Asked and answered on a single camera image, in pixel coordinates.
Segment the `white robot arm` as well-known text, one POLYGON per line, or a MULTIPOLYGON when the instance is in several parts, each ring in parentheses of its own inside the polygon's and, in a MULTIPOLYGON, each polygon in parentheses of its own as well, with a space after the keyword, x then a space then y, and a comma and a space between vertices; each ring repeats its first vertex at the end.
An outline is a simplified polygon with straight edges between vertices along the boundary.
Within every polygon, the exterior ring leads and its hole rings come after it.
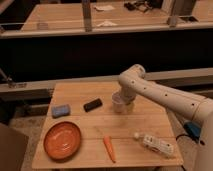
POLYGON ((201 127, 193 171, 213 171, 213 99, 152 83, 144 79, 145 69, 135 64, 118 76, 119 95, 129 104, 144 96, 201 127))

